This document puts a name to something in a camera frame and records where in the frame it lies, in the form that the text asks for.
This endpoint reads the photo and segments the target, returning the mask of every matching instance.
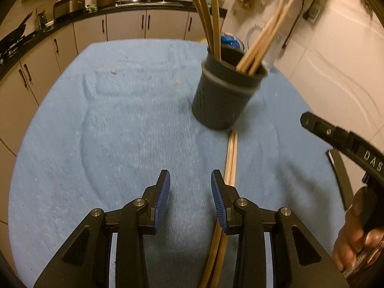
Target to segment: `white cabinet door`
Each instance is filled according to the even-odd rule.
[[[92,43],[107,41],[106,18],[106,15],[95,16],[73,24],[79,54]]]
[[[16,156],[0,142],[0,221],[8,223],[8,196]]]
[[[59,64],[60,71],[63,72],[77,56],[73,24],[69,24],[55,32],[52,36],[52,42],[57,63]]]
[[[17,154],[38,108],[20,63],[0,80],[0,139]]]
[[[223,25],[224,18],[220,18],[220,29]],[[201,24],[200,17],[196,12],[189,12],[185,40],[201,41],[205,39],[203,25]]]
[[[146,15],[145,10],[107,14],[108,41],[144,39]]]
[[[52,39],[47,38],[35,46],[20,59],[20,63],[27,77],[28,85],[40,105],[61,74]]]
[[[184,40],[188,12],[148,10],[145,38]]]

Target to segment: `wooden chopstick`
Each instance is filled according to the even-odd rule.
[[[279,30],[285,17],[287,16],[289,8],[291,7],[292,3],[293,3],[293,0],[289,0],[289,2],[284,6],[275,27],[273,28],[272,32],[270,32],[270,34],[268,35],[268,39],[264,42],[264,44],[261,45],[260,52],[255,57],[255,61],[251,69],[249,70],[250,76],[253,76],[255,72],[258,70],[258,68],[260,67],[262,63],[262,59],[265,56],[266,52],[268,51],[269,47],[271,46],[271,43],[273,42],[273,39],[275,38],[277,31]]]
[[[235,132],[234,135],[234,150],[233,150],[233,157],[232,157],[232,167],[231,167],[231,175],[230,175],[230,186],[235,186],[235,180],[236,180],[236,167],[237,167],[237,141],[238,141],[238,134]],[[216,288],[220,279],[221,270],[223,268],[224,258],[225,258],[225,251],[227,249],[227,242],[228,242],[228,236],[222,232],[221,238],[220,238],[220,244],[218,247],[217,257],[216,257],[216,263],[215,263],[215,269],[212,275],[212,281],[210,288]]]
[[[204,29],[205,38],[207,39],[208,47],[210,49],[213,49],[213,47],[214,47],[213,44],[209,44],[207,24],[206,24],[204,16],[203,16],[203,10],[202,10],[202,7],[201,7],[200,0],[193,0],[193,3],[195,4],[197,13],[198,13],[198,15],[200,17],[200,21],[201,21],[201,24],[202,24],[203,29]]]
[[[221,62],[221,42],[220,42],[220,27],[219,27],[219,9],[218,0],[211,0],[212,4],[212,26],[213,26],[213,40],[214,40],[214,57]]]
[[[224,171],[224,183],[229,184],[230,178],[232,174],[232,160],[234,153],[234,142],[235,142],[235,134],[230,131],[228,135],[228,147],[227,147],[227,158],[225,160],[225,171]],[[222,228],[220,227],[220,223],[218,219],[216,220],[215,231],[212,237],[211,249],[208,255],[207,265],[205,267],[203,277],[201,279],[201,283],[199,288],[206,288],[209,282],[209,278],[211,277],[212,269],[215,264],[216,255],[218,251],[218,247],[220,244],[220,238],[222,236]]]
[[[251,48],[241,58],[241,60],[239,61],[239,63],[236,66],[236,71],[245,73],[248,70],[248,68],[251,66],[253,58],[257,54],[260,40],[262,40],[262,38],[267,33],[267,31],[274,25],[274,23],[278,19],[277,16],[281,12],[281,9],[283,7],[283,1],[284,0],[279,1],[279,4],[277,6],[277,9],[276,9],[274,15],[270,18],[270,20],[266,24],[264,30],[260,32],[260,34],[257,36],[256,40],[252,43]]]
[[[210,45],[211,53],[214,54],[214,51],[215,51],[213,48],[214,32],[213,32],[213,28],[212,28],[212,21],[211,21],[211,16],[209,14],[209,8],[208,8],[207,0],[200,0],[200,4],[201,4],[201,9],[202,9],[205,25],[207,27],[207,41],[208,41],[208,44]]]

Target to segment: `human hand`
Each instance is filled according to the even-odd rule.
[[[365,188],[362,187],[353,197],[352,206],[345,213],[345,224],[333,246],[332,259],[339,270],[350,268],[356,263],[356,255],[363,247],[374,249],[384,236],[384,229],[377,228],[364,235],[359,215],[362,212]],[[364,266],[373,264],[379,257],[384,246],[369,258]]]

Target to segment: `gray utensil holder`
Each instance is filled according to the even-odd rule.
[[[233,126],[245,105],[260,87],[267,71],[260,66],[255,75],[239,73],[235,66],[243,57],[237,49],[221,47],[222,62],[210,52],[202,62],[202,74],[192,112],[203,125],[214,130],[225,130]]]

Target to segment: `blue tablecloth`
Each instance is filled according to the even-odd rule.
[[[122,208],[162,169],[171,190],[160,233],[145,237],[150,287],[197,287],[216,219],[210,174],[223,173],[228,137],[191,111],[206,53],[184,41],[93,44],[57,80],[24,137],[10,189],[12,252],[28,287],[91,209]],[[344,211],[329,146],[300,126],[308,109],[272,69],[234,127],[236,187],[259,207],[290,207],[331,252]],[[221,288],[232,287],[236,249],[231,236]],[[268,274],[272,287],[270,260]]]

